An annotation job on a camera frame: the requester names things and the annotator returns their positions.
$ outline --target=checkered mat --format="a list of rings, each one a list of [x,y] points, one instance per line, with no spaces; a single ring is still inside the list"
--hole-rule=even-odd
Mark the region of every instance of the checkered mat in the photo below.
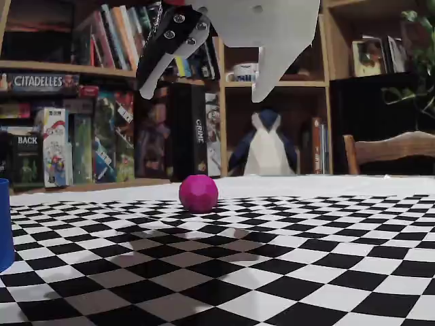
[[[435,325],[435,197],[13,206],[0,324]]]

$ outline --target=stuffed penguin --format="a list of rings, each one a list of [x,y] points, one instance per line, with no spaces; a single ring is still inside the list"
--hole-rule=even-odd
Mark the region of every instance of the stuffed penguin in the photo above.
[[[244,175],[294,175],[297,155],[292,142],[278,129],[281,116],[265,109],[252,115],[252,130],[230,157],[229,171],[245,165]]]

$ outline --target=pink ball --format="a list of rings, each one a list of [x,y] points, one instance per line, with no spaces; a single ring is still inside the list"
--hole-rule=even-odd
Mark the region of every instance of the pink ball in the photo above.
[[[218,203],[219,191],[207,175],[191,175],[179,187],[179,200],[192,213],[209,213]]]

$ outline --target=wooden chair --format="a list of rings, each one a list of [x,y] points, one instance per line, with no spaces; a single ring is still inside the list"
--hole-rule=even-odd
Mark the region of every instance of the wooden chair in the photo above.
[[[358,141],[345,135],[345,147],[349,174],[359,175],[364,163],[392,161],[409,156],[435,158],[435,136],[426,132],[405,132],[384,141]]]

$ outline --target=picture frame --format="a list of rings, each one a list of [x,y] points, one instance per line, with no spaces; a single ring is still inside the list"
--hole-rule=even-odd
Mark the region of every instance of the picture frame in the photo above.
[[[367,77],[387,73],[381,39],[370,38],[352,42],[353,75]]]

